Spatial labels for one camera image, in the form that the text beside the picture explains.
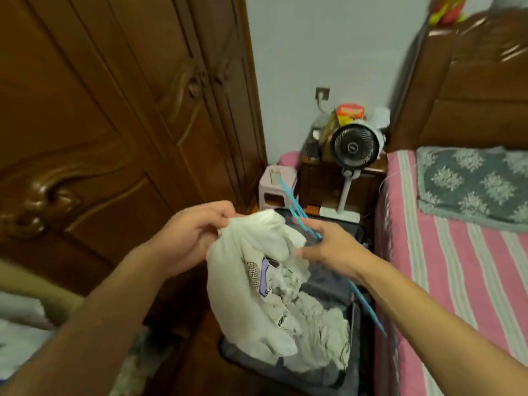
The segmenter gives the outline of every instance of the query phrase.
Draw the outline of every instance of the electrical outlet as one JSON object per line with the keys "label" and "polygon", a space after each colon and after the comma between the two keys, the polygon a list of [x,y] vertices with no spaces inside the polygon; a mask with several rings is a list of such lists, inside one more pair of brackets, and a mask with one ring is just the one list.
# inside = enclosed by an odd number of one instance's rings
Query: electrical outlet
{"label": "electrical outlet", "polygon": [[319,99],[319,94],[321,94],[321,100],[327,100],[330,96],[330,87],[316,87],[315,88],[315,99]]}

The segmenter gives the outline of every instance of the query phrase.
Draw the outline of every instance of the fan grille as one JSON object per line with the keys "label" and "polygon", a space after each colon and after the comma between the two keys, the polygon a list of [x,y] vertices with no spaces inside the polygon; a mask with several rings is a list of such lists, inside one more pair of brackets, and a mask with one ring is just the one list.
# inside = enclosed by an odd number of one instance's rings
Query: fan grille
{"label": "fan grille", "polygon": [[363,125],[347,125],[333,136],[333,152],[337,163],[346,169],[361,169],[378,157],[380,145],[375,134]]}

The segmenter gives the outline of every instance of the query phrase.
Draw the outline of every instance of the left hand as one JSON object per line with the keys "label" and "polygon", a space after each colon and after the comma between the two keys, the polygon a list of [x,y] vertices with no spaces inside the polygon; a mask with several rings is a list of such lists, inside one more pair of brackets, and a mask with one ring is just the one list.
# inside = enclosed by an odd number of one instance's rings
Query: left hand
{"label": "left hand", "polygon": [[167,277],[176,276],[205,260],[218,229],[236,216],[230,201],[200,204],[176,213],[152,239],[142,245],[162,265]]}

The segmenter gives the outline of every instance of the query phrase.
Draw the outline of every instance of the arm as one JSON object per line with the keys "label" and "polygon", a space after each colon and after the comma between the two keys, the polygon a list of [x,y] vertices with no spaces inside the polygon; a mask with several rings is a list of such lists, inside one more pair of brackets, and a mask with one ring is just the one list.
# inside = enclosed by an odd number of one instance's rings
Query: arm
{"label": "arm", "polygon": [[0,396],[108,395],[165,279],[203,261],[216,228],[227,226],[234,213],[230,202],[177,213],[125,257],[55,337],[0,387]]}
{"label": "arm", "polygon": [[528,368],[482,338],[391,264],[339,225],[302,219],[323,241],[300,250],[360,281],[409,341],[442,391],[456,395],[521,395],[528,389]]}

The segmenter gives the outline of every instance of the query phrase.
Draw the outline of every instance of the hand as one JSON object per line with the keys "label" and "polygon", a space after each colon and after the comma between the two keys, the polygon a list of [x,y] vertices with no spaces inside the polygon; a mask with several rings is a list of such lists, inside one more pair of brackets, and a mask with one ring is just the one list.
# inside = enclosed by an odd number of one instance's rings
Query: hand
{"label": "hand", "polygon": [[341,226],[333,222],[301,218],[302,223],[320,232],[323,240],[312,247],[299,249],[299,255],[311,261],[320,261],[334,271],[363,283],[364,269],[376,264],[378,257],[360,244]]}
{"label": "hand", "polygon": [[176,213],[142,246],[149,250],[150,259],[162,265],[167,277],[176,276],[205,260],[218,229],[228,226],[228,219],[235,215],[230,201],[189,207]]}

